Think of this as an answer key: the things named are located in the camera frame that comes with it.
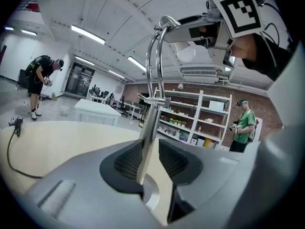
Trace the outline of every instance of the door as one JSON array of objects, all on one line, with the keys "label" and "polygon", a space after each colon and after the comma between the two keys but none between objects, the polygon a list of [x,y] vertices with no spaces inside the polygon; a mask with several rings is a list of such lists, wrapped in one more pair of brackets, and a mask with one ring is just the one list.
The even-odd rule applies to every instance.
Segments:
[{"label": "door", "polygon": [[66,92],[86,97],[93,74],[93,69],[74,63],[68,78]]}]

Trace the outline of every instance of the fluorescent light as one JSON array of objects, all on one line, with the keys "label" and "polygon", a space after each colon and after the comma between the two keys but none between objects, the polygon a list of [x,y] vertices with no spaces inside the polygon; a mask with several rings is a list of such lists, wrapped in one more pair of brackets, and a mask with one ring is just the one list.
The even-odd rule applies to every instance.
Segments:
[{"label": "fluorescent light", "polygon": [[88,63],[88,64],[91,64],[91,65],[94,65],[94,63],[91,63],[91,62],[89,62],[89,61],[87,61],[87,60],[85,60],[85,59],[82,59],[82,58],[80,58],[80,57],[75,57],[75,58],[77,58],[78,60],[81,60],[81,61],[83,61],[83,62],[86,62],[86,63]]},{"label": "fluorescent light", "polygon": [[112,73],[112,74],[115,74],[115,75],[117,75],[117,76],[119,76],[119,77],[121,77],[121,78],[123,78],[123,79],[125,79],[124,76],[121,76],[120,74],[117,74],[116,72],[113,72],[113,71],[111,71],[111,70],[109,70],[109,72]]},{"label": "fluorescent light", "polygon": [[8,27],[8,26],[4,26],[4,29],[6,29],[6,30],[8,30],[8,31],[13,31],[13,30],[14,30],[14,28]]},{"label": "fluorescent light", "polygon": [[21,30],[23,33],[29,34],[29,35],[33,35],[33,36],[37,36],[36,33],[31,32],[31,31],[26,31],[26,30]]},{"label": "fluorescent light", "polygon": [[138,61],[136,61],[133,57],[130,56],[127,59],[146,72],[146,68],[143,65],[141,65]]},{"label": "fluorescent light", "polygon": [[71,29],[72,29],[72,31],[76,31],[76,32],[78,32],[78,33],[80,33],[84,36],[87,36],[87,37],[89,37],[89,38],[91,38],[91,39],[93,39],[93,40],[95,40],[95,41],[97,41],[101,44],[105,44],[105,40],[103,38],[100,38],[100,37],[88,32],[88,31],[85,31],[84,29],[81,29],[81,28],[75,26],[75,25],[72,25]]}]

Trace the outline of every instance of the shelf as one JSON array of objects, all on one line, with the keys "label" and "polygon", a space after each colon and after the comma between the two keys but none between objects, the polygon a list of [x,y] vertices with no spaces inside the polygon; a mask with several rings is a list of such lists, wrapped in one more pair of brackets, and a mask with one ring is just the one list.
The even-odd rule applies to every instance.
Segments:
[{"label": "shelf", "polygon": [[220,138],[216,137],[214,135],[210,135],[210,134],[207,134],[207,133],[204,133],[204,132],[197,132],[197,131],[194,131],[194,134],[209,138],[209,139],[214,140],[216,142],[220,142]]},{"label": "shelf", "polygon": [[187,131],[187,132],[191,132],[191,130],[190,130],[189,128],[186,128],[186,127],[178,126],[178,125],[169,123],[169,122],[164,121],[164,120],[160,120],[160,122],[165,123],[165,124],[168,124],[168,125],[171,125],[171,126],[173,126],[173,127],[175,127],[175,128],[178,128],[178,129],[181,129],[181,130],[184,130],[184,131]]},{"label": "shelf", "polygon": [[185,141],[183,141],[183,140],[180,140],[180,139],[177,138],[176,136],[171,135],[171,134],[168,134],[168,133],[165,132],[165,131],[162,131],[162,130],[158,129],[158,132],[160,132],[160,133],[162,133],[162,134],[164,134],[164,135],[166,135],[166,136],[169,136],[169,137],[171,137],[172,139],[175,139],[175,140],[177,140],[177,141],[180,141],[180,142],[182,142],[182,143],[187,144],[187,142],[185,142]]},{"label": "shelf", "polygon": [[194,105],[194,104],[186,104],[186,103],[175,102],[175,101],[171,101],[170,104],[177,105],[177,106],[180,106],[180,107],[185,107],[185,108],[191,108],[191,109],[196,109],[197,108],[197,105]]},{"label": "shelf", "polygon": [[207,108],[207,107],[201,107],[201,110],[209,112],[209,113],[217,114],[217,115],[227,115],[229,113],[227,111],[211,109],[211,108]]},{"label": "shelf", "polygon": [[216,124],[216,123],[213,123],[213,122],[208,122],[208,121],[205,121],[205,120],[198,120],[198,121],[202,122],[202,123],[206,123],[208,125],[214,125],[214,126],[218,126],[218,127],[221,127],[221,128],[225,128],[224,125]]},{"label": "shelf", "polygon": [[199,95],[197,93],[187,93],[187,92],[179,92],[179,91],[168,91],[165,90],[165,95],[173,96],[173,97],[185,97],[185,98],[192,98],[192,99],[199,99]]},{"label": "shelf", "polygon": [[169,114],[173,114],[173,115],[181,116],[181,117],[184,117],[184,118],[188,118],[188,119],[191,119],[191,120],[193,120],[193,119],[194,119],[194,118],[189,117],[189,116],[186,116],[186,115],[184,115],[184,114],[172,113],[172,112],[168,112],[168,111],[165,111],[165,110],[162,110],[162,109],[161,109],[161,111],[162,111],[162,112],[165,112],[165,113],[169,113]]},{"label": "shelf", "polygon": [[230,100],[230,98],[203,94],[203,100],[204,101],[217,101],[217,102],[226,103]]}]

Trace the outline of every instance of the person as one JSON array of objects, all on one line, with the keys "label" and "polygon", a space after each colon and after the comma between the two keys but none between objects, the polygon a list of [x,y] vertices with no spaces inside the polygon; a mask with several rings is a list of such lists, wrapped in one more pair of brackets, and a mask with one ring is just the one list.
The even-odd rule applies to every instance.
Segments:
[{"label": "person", "polygon": [[236,105],[241,107],[243,113],[239,117],[239,120],[234,122],[235,125],[230,127],[230,130],[235,132],[230,151],[243,153],[247,146],[249,135],[255,131],[255,115],[250,109],[247,100],[240,100]]},{"label": "person", "polygon": [[49,76],[53,71],[61,70],[63,63],[61,59],[55,61],[48,56],[40,56],[29,64],[27,68],[27,71],[29,71],[28,93],[31,94],[30,108],[32,120],[36,120],[37,116],[41,116],[41,113],[37,111],[37,106],[43,85],[51,85]]},{"label": "person", "polygon": [[[203,37],[217,38],[219,25],[200,26],[199,32]],[[275,81],[280,73],[289,63],[292,53],[266,38],[271,51],[275,57],[277,68],[275,68],[271,53],[263,40],[258,34],[248,34],[235,39],[231,47],[232,56],[242,59],[246,68],[258,71],[267,75]]]}]

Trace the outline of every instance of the black shorts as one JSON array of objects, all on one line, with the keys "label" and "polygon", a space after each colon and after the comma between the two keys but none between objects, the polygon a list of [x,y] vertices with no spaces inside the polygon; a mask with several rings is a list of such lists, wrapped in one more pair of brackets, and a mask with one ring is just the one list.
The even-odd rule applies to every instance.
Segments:
[{"label": "black shorts", "polygon": [[230,147],[230,151],[243,153],[246,146],[247,146],[247,143],[239,143],[239,142],[233,141],[231,144],[231,147]]},{"label": "black shorts", "polygon": [[43,83],[39,80],[38,76],[35,77],[35,75],[36,74],[29,77],[28,93],[40,95]]}]

